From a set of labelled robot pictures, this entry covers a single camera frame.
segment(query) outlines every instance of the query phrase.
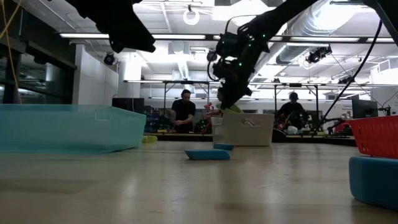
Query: man in black shirt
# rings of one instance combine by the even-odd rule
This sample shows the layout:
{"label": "man in black shirt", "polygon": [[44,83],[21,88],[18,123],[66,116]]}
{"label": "man in black shirt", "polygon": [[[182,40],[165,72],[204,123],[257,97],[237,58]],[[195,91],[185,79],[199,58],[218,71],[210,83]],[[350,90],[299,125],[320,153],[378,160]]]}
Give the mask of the man in black shirt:
{"label": "man in black shirt", "polygon": [[177,133],[189,133],[193,131],[193,117],[196,106],[190,101],[191,92],[184,90],[181,93],[181,100],[176,100],[170,110],[171,115],[175,114],[175,131]]}
{"label": "man in black shirt", "polygon": [[[290,102],[285,103],[278,111],[277,113],[277,118],[281,119],[281,120],[285,120],[289,117],[289,115],[293,112],[293,111],[303,111],[304,108],[303,106],[297,102],[297,100],[299,99],[299,96],[297,93],[293,92],[289,95],[289,99]],[[296,119],[290,119],[289,121],[291,123],[291,125],[295,126],[296,128],[299,128],[299,124],[300,121],[296,121]]]}

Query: ceiling light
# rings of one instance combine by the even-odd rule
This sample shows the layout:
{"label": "ceiling light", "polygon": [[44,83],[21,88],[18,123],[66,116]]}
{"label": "ceiling light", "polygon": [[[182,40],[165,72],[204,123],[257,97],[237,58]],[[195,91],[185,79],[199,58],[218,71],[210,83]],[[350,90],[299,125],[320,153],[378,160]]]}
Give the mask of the ceiling light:
{"label": "ceiling light", "polygon": [[272,41],[281,41],[281,40],[282,37],[272,37],[269,41],[272,42]]}
{"label": "ceiling light", "polygon": [[[194,16],[192,19],[188,19],[188,13],[189,13],[189,12],[195,13],[195,16]],[[185,22],[186,24],[191,25],[191,26],[194,26],[194,25],[196,25],[196,24],[199,22],[199,20],[200,20],[199,12],[196,11],[196,10],[194,10],[194,9],[191,9],[191,10],[188,10],[188,9],[187,9],[187,10],[185,10],[184,14],[182,15],[182,19],[184,20],[184,22]]]}
{"label": "ceiling light", "polygon": [[191,40],[204,40],[205,35],[183,35],[183,34],[154,34],[152,35],[157,40],[170,40],[170,39],[191,39]]}
{"label": "ceiling light", "polygon": [[[69,39],[109,39],[108,34],[88,34],[88,33],[61,33],[61,37]],[[183,35],[183,34],[153,34],[157,40],[205,40],[205,35]]]}
{"label": "ceiling light", "polygon": [[[366,42],[373,42],[374,38],[368,38]],[[376,42],[379,43],[394,43],[393,38],[385,38],[385,37],[379,37],[377,38]]]}
{"label": "ceiling light", "polygon": [[128,83],[163,83],[160,80],[125,80]]}
{"label": "ceiling light", "polygon": [[82,33],[70,33],[70,34],[60,34],[63,38],[70,39],[108,39],[108,34],[82,34]]}
{"label": "ceiling light", "polygon": [[288,47],[329,47],[328,44],[316,44],[316,43],[287,43]]}
{"label": "ceiling light", "polygon": [[357,37],[292,37],[291,41],[299,42],[357,42]]}

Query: computer monitor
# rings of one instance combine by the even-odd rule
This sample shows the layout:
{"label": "computer monitor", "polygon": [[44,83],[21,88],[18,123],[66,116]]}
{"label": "computer monitor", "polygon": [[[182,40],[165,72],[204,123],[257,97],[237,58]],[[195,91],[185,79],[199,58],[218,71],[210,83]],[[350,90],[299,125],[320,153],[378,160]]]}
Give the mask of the computer monitor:
{"label": "computer monitor", "polygon": [[353,102],[353,117],[358,118],[374,118],[379,112],[377,103],[370,100],[352,100]]}

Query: yellow rope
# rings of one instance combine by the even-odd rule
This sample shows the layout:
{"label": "yellow rope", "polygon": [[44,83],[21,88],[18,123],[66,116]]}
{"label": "yellow rope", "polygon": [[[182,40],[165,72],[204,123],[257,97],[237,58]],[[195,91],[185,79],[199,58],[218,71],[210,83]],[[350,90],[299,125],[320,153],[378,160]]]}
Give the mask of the yellow rope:
{"label": "yellow rope", "polygon": [[[17,14],[17,11],[18,11],[19,7],[21,6],[21,2],[22,2],[22,0],[19,0],[18,5],[17,5],[17,7],[15,8],[15,11],[12,13],[12,15],[11,15],[11,17],[10,17],[10,21],[6,22],[6,21],[4,20],[4,24],[5,24],[6,26],[4,27],[4,30],[3,30],[3,31],[1,32],[1,34],[0,34],[0,39],[2,39],[3,35],[4,35],[4,34],[6,33],[6,31],[8,30],[8,27],[10,26],[12,20],[14,19],[14,16]],[[2,6],[3,6],[3,8],[4,8],[3,12],[5,11],[4,3],[5,3],[4,0],[2,0]]]}
{"label": "yellow rope", "polygon": [[7,18],[6,18],[6,7],[4,6],[5,2],[4,2],[4,0],[2,0],[2,14],[3,14],[3,18],[4,18],[4,25],[5,25],[5,28],[4,28],[3,32],[1,33],[1,35],[0,35],[0,39],[2,38],[3,34],[6,34],[6,37],[7,37],[8,54],[9,54],[9,56],[10,56],[9,60],[10,60],[10,62],[11,62],[12,76],[14,76],[16,94],[17,94],[17,96],[18,96],[18,99],[19,99],[19,103],[20,103],[20,104],[22,104],[22,99],[21,99],[21,96],[20,96],[20,94],[19,94],[19,92],[18,92],[18,80],[17,80],[17,76],[16,76],[16,73],[15,73],[14,61],[13,61],[13,59],[12,59],[10,39],[9,39],[9,36],[8,36],[8,27],[9,27],[9,25],[11,24],[11,22],[12,22],[14,16],[15,16],[15,14],[16,14],[16,12],[18,11],[18,8],[19,8],[19,6],[21,5],[21,2],[22,2],[22,0],[19,1],[16,10],[15,10],[14,13],[12,14],[12,16],[10,17],[10,21],[7,22]]}

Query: building column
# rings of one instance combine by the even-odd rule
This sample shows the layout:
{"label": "building column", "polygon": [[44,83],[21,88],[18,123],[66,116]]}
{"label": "building column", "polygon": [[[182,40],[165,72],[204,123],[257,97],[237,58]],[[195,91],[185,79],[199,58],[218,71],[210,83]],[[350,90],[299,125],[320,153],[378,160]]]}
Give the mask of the building column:
{"label": "building column", "polygon": [[125,83],[125,80],[141,80],[141,63],[134,54],[130,61],[119,62],[119,98],[139,98],[140,83]]}

